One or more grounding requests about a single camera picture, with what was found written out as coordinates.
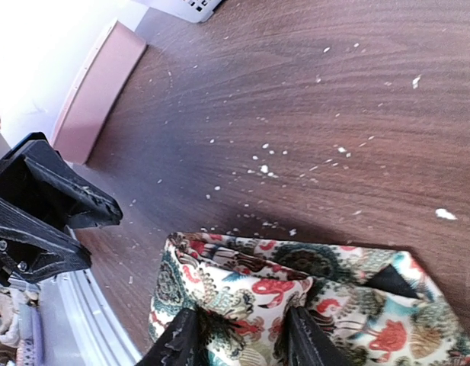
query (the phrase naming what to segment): white debris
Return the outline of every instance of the white debris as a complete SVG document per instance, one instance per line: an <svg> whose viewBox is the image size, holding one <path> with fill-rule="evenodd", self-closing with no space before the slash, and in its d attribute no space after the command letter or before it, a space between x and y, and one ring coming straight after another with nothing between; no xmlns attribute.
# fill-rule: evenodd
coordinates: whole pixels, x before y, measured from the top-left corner
<svg viewBox="0 0 470 366"><path fill-rule="evenodd" d="M436 216L438 216L440 219L457 220L456 216L449 212L446 208L438 208L436 210Z"/></svg>
<svg viewBox="0 0 470 366"><path fill-rule="evenodd" d="M413 89L419 88L420 77L421 77L421 75L418 75L417 78L415 78L415 79L412 81L412 88L413 88Z"/></svg>

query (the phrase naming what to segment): white wall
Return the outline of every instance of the white wall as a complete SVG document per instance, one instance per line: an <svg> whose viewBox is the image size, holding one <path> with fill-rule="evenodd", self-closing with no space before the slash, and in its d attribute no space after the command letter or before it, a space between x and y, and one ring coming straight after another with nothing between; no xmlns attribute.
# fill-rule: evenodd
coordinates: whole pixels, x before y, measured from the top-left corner
<svg viewBox="0 0 470 366"><path fill-rule="evenodd" d="M2 135L51 136L69 88L114 18L132 30L147 7L130 0L0 0Z"/></svg>

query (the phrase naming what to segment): metal screw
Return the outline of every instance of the metal screw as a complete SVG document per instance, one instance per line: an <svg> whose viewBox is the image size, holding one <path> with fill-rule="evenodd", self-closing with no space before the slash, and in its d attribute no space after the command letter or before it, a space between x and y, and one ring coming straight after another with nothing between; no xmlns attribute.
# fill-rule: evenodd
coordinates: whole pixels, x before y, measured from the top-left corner
<svg viewBox="0 0 470 366"><path fill-rule="evenodd" d="M0 250L4 252L8 248L8 243L6 240L0 240Z"/></svg>
<svg viewBox="0 0 470 366"><path fill-rule="evenodd" d="M18 269L22 272L25 272L28 268L28 265L25 261L21 261L20 263L18 263Z"/></svg>

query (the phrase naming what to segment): pink object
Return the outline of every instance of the pink object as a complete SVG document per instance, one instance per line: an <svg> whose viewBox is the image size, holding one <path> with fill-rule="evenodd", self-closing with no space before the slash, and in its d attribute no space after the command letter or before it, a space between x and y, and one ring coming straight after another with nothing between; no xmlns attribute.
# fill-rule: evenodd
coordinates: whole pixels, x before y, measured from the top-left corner
<svg viewBox="0 0 470 366"><path fill-rule="evenodd" d="M64 160L85 164L146 42L115 21L99 37L59 115L51 144Z"/></svg>

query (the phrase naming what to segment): black fabric corner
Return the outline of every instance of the black fabric corner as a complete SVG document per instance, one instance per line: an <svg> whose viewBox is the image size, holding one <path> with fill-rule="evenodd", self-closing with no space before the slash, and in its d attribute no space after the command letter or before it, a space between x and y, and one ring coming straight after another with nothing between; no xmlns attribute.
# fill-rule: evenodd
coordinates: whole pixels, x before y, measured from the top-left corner
<svg viewBox="0 0 470 366"><path fill-rule="evenodd" d="M364 286L390 292L394 295L411 297L414 299L419 298L416 291L404 278L402 278L392 265L388 265L382 269L379 273L369 279Z"/></svg>

